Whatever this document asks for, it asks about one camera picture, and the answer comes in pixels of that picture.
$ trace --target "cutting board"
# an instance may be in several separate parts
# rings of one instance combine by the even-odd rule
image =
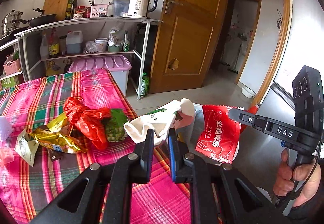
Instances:
[[[43,10],[45,10],[45,14],[56,14],[56,20],[62,21],[65,19],[68,1],[69,0],[45,0]]]

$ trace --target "wok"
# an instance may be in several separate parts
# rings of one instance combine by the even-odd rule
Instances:
[[[13,20],[13,22],[14,21],[22,22],[23,24],[29,24],[31,27],[36,27],[43,24],[53,23],[56,21],[55,19],[56,14],[44,14],[45,11],[39,8],[33,10],[36,12],[40,12],[40,16],[31,18],[29,20],[23,20],[23,19]]]

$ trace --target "red snack bag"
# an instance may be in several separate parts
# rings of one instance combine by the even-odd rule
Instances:
[[[97,149],[104,150],[108,147],[105,129],[100,120],[111,116],[109,108],[91,110],[77,99],[68,97],[63,105],[63,111],[70,123],[89,138]]]
[[[234,107],[203,105],[205,130],[199,136],[196,151],[211,159],[232,163],[239,142],[241,123],[231,120]]]

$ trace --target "human hand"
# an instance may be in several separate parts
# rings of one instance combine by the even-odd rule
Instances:
[[[277,172],[276,183],[273,186],[273,192],[277,196],[286,196],[289,191],[294,189],[294,182],[290,180],[292,177],[297,181],[306,180],[315,164],[315,159],[313,159],[311,164],[298,166],[293,172],[287,164],[287,160],[288,152],[287,149],[284,149],[281,153],[281,163]],[[310,200],[316,194],[320,181],[321,167],[317,164],[312,176],[304,185],[300,196],[295,200],[293,207],[298,207]]]

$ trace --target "refrigerator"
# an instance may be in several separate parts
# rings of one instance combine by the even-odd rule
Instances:
[[[292,9],[287,46],[257,114],[294,125],[292,81],[302,66],[318,69],[324,82],[324,11],[317,0],[292,0]],[[281,140],[247,127],[233,165],[272,197],[283,149]]]

